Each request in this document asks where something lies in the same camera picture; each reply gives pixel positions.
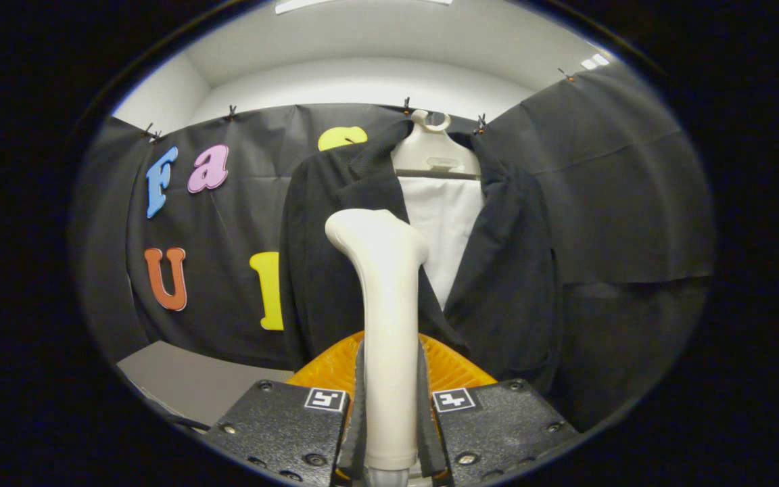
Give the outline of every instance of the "black backdrop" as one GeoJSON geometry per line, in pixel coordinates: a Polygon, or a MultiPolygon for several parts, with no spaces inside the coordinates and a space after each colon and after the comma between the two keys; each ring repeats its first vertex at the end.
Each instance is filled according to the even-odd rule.
{"type": "MultiPolygon", "coordinates": [[[[290,175],[324,133],[358,127],[374,137],[405,116],[403,108],[358,103],[296,105],[158,139],[106,121],[75,185],[70,251],[87,321],[108,360],[165,340],[289,369],[281,331],[260,326],[270,311],[250,258],[278,252],[290,175]],[[205,151],[217,145],[226,152],[207,163],[205,151]],[[174,150],[157,206],[148,195],[158,183],[148,175],[174,150]],[[196,164],[223,166],[226,175],[198,191],[189,179],[207,166],[196,164]],[[171,248],[185,253],[187,299],[174,310],[157,297],[175,287],[169,260],[161,261],[161,291],[143,257],[171,248]]],[[[452,115],[449,131],[476,128],[452,115]]],[[[478,137],[543,189],[565,289],[550,398],[577,428],[590,429],[659,379],[702,309],[714,230],[701,161],[656,93],[617,62],[532,95],[478,137]]]]}
{"type": "MultiPolygon", "coordinates": [[[[779,49],[766,49],[779,46],[779,3],[567,3],[671,74],[658,83],[712,182],[717,279],[686,354],[628,421],[525,484],[779,482],[779,49]]],[[[100,112],[74,152],[64,135],[132,53],[210,4],[0,4],[0,484],[247,481],[122,388],[79,325],[63,258],[76,161],[100,112]]]]}

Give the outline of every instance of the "jacket lapel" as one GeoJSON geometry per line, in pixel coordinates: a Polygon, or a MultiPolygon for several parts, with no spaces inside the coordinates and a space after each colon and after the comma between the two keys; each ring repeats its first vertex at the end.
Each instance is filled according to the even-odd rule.
{"type": "Polygon", "coordinates": [[[474,221],[471,236],[446,299],[443,312],[448,317],[454,307],[470,294],[476,281],[491,267],[498,253],[507,245],[521,207],[522,195],[508,178],[506,167],[483,147],[479,139],[473,139],[471,143],[479,158],[480,180],[486,203],[474,221]]]}

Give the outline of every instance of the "white hanger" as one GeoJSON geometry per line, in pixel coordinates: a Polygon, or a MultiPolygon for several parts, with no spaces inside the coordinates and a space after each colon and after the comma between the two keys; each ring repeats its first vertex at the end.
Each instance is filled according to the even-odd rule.
{"type": "Polygon", "coordinates": [[[426,124],[429,112],[415,110],[410,115],[414,130],[390,152],[393,169],[435,170],[479,176],[479,160],[470,149],[457,144],[446,134],[449,115],[441,124],[426,124]]]}

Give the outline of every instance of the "yellow foam letter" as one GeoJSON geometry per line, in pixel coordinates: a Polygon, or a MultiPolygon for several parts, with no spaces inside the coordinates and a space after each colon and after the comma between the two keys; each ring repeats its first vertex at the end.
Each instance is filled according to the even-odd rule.
{"type": "Polygon", "coordinates": [[[279,253],[261,252],[248,260],[248,265],[257,271],[260,278],[260,293],[263,295],[263,313],[260,326],[267,330],[282,330],[281,291],[279,291],[279,253]]]}
{"type": "Polygon", "coordinates": [[[365,130],[358,126],[335,126],[321,133],[321,138],[318,139],[318,150],[325,151],[338,145],[358,144],[368,139],[365,130]]]}

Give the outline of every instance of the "black fabric curtain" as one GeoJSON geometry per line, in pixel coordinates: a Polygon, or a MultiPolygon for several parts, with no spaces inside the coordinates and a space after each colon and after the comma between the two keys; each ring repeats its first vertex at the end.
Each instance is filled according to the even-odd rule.
{"type": "MultiPolygon", "coordinates": [[[[262,327],[271,310],[250,260],[277,252],[289,177],[301,160],[375,136],[403,111],[356,103],[266,108],[160,139],[108,120],[75,186],[70,234],[78,295],[105,355],[119,361],[165,340],[226,361],[288,368],[282,333],[262,327]],[[214,172],[201,172],[210,160],[214,172]],[[150,191],[164,195],[161,206],[150,191]],[[160,295],[158,283],[154,290],[149,249],[163,256],[155,266],[173,296],[160,295]],[[182,297],[171,249],[185,256],[181,310],[158,299],[181,304],[171,304],[182,297]]],[[[449,131],[476,129],[475,120],[453,116],[449,131]]],[[[565,290],[562,364],[550,400],[587,429],[655,383],[692,332],[714,254],[701,163],[655,93],[619,64],[535,93],[478,137],[543,188],[565,290]]]]}

